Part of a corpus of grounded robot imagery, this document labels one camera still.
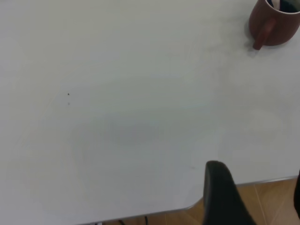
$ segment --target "brown mug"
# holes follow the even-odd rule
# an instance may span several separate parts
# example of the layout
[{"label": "brown mug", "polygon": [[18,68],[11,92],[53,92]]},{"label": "brown mug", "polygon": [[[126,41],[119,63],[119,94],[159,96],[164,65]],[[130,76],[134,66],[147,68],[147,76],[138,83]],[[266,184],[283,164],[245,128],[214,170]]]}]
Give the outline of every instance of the brown mug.
[{"label": "brown mug", "polygon": [[290,40],[300,25],[300,0],[286,0],[298,12],[287,13],[276,10],[267,0],[258,0],[249,19],[249,30],[255,42],[253,48],[263,45],[280,45]]}]

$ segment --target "black object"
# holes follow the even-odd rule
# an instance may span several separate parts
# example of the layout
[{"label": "black object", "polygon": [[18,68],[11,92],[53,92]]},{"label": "black object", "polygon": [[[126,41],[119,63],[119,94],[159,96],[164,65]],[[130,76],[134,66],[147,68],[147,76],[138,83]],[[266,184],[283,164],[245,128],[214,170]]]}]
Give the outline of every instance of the black object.
[{"label": "black object", "polygon": [[206,163],[203,203],[203,225],[255,225],[224,163]]},{"label": "black object", "polygon": [[[274,7],[272,0],[267,0],[267,2]],[[280,11],[286,12],[286,13],[297,13],[299,10],[290,2],[286,0],[280,0]]]},{"label": "black object", "polygon": [[300,172],[297,179],[297,184],[294,193],[294,207],[300,219]]}]

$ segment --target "floor tile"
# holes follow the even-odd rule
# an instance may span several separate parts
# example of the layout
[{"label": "floor tile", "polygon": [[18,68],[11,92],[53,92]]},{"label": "floor tile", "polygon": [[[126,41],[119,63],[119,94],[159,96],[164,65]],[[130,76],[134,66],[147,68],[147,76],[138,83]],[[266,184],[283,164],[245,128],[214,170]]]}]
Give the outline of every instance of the floor tile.
[{"label": "floor tile", "polygon": [[186,210],[186,213],[192,217],[199,224],[202,224],[204,218],[204,205],[203,201],[200,200],[195,206]]},{"label": "floor tile", "polygon": [[266,221],[259,203],[255,186],[238,187],[239,194],[253,220],[257,225],[266,225]]},{"label": "floor tile", "polygon": [[293,201],[295,180],[256,184],[255,187],[267,225],[279,224],[280,221],[283,222],[282,225],[286,225],[287,223],[283,221],[284,215],[282,214],[282,210],[294,210],[290,205]]},{"label": "floor tile", "polygon": [[300,220],[294,208],[293,202],[295,186],[296,180],[292,183],[290,189],[288,190],[287,197],[271,225],[300,225]]},{"label": "floor tile", "polygon": [[166,214],[167,225],[201,225],[199,221],[190,216],[186,211]]}]

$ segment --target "table surface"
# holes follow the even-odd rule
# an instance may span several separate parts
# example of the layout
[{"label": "table surface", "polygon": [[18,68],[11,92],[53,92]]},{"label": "table surface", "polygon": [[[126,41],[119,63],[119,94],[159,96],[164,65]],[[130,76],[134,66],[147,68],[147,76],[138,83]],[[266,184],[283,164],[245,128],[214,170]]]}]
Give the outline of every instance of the table surface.
[{"label": "table surface", "polygon": [[300,34],[251,50],[255,0],[0,1],[0,218],[75,225],[189,207],[300,166]]}]

